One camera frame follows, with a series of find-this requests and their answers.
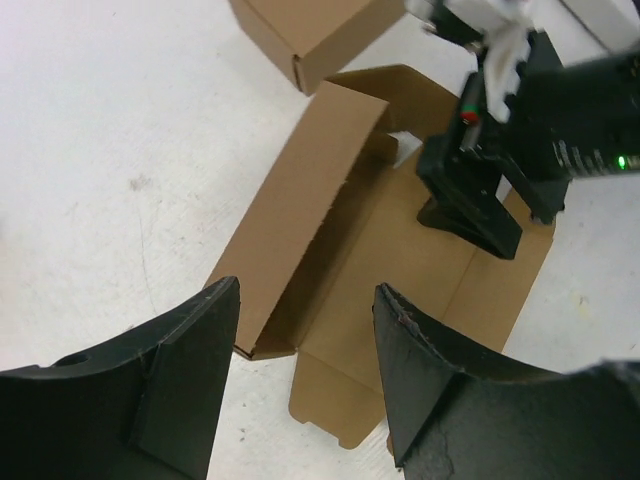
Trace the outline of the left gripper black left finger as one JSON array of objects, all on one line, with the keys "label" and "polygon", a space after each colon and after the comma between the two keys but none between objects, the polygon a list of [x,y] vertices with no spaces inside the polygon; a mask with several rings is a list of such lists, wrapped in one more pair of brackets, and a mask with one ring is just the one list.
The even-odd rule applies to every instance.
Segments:
[{"label": "left gripper black left finger", "polygon": [[5,479],[203,479],[240,310],[222,278],[94,347],[1,375]]}]

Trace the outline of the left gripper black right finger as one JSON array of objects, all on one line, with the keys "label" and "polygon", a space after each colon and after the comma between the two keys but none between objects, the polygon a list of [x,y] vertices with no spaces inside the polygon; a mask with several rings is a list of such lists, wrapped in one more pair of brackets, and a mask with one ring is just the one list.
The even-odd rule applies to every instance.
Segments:
[{"label": "left gripper black right finger", "polygon": [[639,365],[566,374],[511,359],[376,288],[395,464],[408,479],[635,479]]}]

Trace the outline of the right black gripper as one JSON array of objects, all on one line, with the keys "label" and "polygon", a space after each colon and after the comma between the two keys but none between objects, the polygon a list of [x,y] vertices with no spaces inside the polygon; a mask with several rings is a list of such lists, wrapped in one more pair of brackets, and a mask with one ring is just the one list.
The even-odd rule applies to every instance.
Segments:
[{"label": "right black gripper", "polygon": [[495,197],[500,179],[549,224],[569,182],[639,172],[638,48],[565,66],[545,32],[529,32],[526,45],[517,90],[504,97],[508,120],[488,111],[483,54],[447,131],[426,142],[417,167],[432,194],[419,223],[502,260],[515,258],[522,228]]}]

